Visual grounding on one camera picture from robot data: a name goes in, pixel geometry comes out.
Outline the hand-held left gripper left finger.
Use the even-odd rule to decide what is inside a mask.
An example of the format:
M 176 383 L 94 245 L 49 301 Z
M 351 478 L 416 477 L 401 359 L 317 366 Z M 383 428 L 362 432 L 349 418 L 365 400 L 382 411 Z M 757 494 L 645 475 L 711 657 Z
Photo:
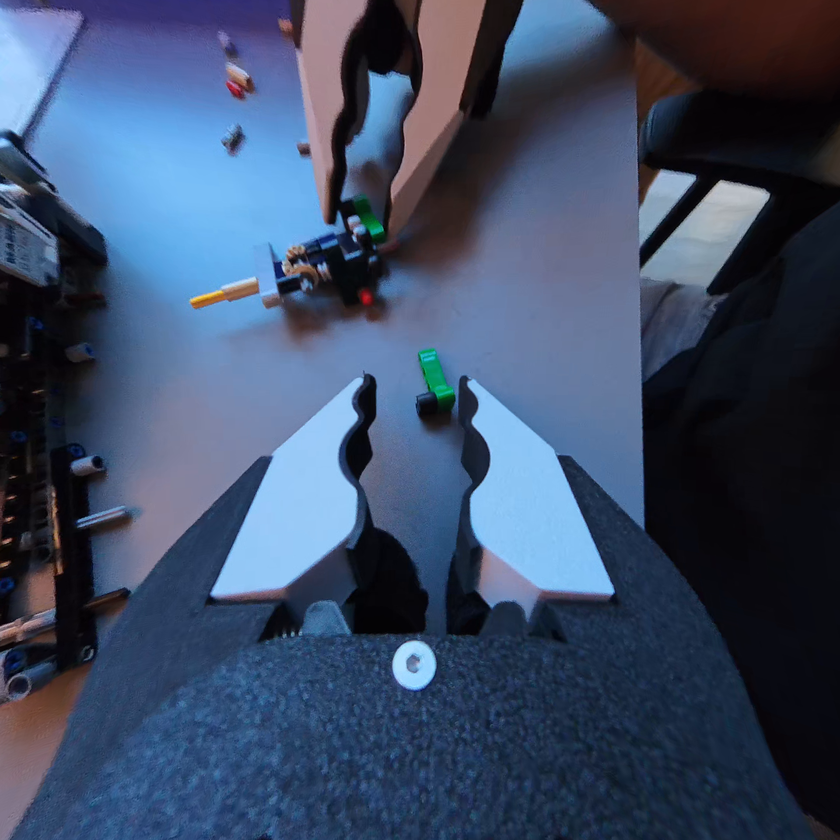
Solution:
M 218 577 L 219 604 L 343 604 L 375 562 L 361 476 L 376 381 L 353 379 L 274 450 Z

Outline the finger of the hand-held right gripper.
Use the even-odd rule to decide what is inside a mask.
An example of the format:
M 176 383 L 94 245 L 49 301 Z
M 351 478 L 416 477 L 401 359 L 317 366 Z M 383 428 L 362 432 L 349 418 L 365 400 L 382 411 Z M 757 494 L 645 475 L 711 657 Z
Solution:
M 296 2 L 296 51 L 310 159 L 322 218 L 333 224 L 358 118 L 359 36 L 369 2 Z
M 461 99 L 486 2 L 397 1 L 395 5 L 412 37 L 419 82 L 402 121 L 402 159 L 389 195 L 389 237 L 398 236 L 408 223 L 465 120 Z

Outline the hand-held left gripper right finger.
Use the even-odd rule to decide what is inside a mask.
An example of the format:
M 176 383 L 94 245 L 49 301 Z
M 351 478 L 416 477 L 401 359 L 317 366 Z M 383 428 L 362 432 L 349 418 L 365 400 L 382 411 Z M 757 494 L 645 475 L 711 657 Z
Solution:
M 488 607 L 607 603 L 615 587 L 559 455 L 477 379 L 458 384 L 464 432 L 455 577 Z

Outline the person's right forearm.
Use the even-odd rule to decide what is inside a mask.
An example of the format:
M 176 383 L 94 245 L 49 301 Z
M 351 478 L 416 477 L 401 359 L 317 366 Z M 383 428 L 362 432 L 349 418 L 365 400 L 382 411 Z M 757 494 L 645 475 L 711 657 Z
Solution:
M 766 98 L 834 99 L 838 1 L 592 1 L 685 77 Z

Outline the lego gear subassembly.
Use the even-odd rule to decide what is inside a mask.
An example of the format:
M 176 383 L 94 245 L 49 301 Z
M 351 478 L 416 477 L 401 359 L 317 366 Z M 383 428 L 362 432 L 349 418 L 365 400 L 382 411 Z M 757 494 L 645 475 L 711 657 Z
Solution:
M 347 308 L 374 306 L 384 270 L 385 228 L 362 193 L 339 204 L 339 220 L 338 228 L 292 245 L 284 255 L 259 246 L 252 277 L 191 298 L 191 308 L 257 298 L 270 310 L 323 293 L 336 295 Z

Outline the white black lego truck model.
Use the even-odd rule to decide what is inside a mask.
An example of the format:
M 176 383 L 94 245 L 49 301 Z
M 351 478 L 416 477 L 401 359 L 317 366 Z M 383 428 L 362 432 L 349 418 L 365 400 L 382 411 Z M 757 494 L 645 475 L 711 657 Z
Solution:
M 67 435 L 72 368 L 90 366 L 73 318 L 102 308 L 105 239 L 58 194 L 11 130 L 1 141 L 1 699 L 30 697 L 98 654 L 98 615 L 130 596 L 95 595 L 91 533 L 131 518 L 94 512 L 107 467 Z

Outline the green lego angle beam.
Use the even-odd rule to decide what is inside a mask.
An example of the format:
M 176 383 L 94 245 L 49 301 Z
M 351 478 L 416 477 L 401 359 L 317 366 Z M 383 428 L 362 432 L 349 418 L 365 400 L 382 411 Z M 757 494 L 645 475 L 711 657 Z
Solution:
M 436 349 L 420 350 L 417 358 L 423 373 L 425 392 L 435 392 L 437 394 L 438 413 L 450 413 L 455 405 L 455 389 L 446 381 Z

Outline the person's grey trousers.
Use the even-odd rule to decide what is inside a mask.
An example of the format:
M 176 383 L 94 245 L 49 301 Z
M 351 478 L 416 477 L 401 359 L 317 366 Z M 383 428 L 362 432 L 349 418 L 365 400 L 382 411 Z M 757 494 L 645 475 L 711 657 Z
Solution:
M 695 347 L 728 294 L 672 280 L 640 278 L 640 354 L 646 382 L 678 354 Z

